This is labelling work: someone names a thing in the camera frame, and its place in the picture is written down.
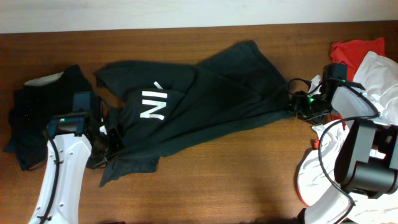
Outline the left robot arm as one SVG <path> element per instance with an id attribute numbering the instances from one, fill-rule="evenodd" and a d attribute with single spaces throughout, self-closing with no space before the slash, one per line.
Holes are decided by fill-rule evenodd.
<path id="1" fill-rule="evenodd" d="M 78 223 L 86 168 L 108 165 L 121 148 L 119 134 L 106 128 L 100 97 L 91 91 L 73 96 L 69 113 L 53 116 L 44 131 L 47 163 L 31 223 Z"/>

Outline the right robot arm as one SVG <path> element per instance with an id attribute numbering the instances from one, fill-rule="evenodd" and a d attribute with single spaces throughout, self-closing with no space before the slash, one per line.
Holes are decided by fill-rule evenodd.
<path id="1" fill-rule="evenodd" d="M 314 205 L 302 209 L 295 223 L 341 223 L 356 205 L 354 194 L 378 199 L 397 191 L 397 126 L 381 119 L 362 84 L 348 81 L 346 65 L 325 66 L 316 87 L 291 96 L 289 110 L 310 124 L 320 124 L 327 114 L 341 115 L 319 140 L 339 124 L 349 129 L 332 175 L 324 166 L 324 151 L 318 150 L 320 168 L 331 185 Z"/>

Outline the black Nike t-shirt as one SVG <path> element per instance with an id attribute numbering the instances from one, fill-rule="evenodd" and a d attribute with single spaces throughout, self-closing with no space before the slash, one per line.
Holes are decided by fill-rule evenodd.
<path id="1" fill-rule="evenodd" d="M 155 172 L 161 157 L 227 134 L 289 119 L 287 83 L 245 40 L 196 65 L 122 61 L 95 74 L 123 106 L 107 126 L 122 146 L 111 154 L 100 184 Z"/>

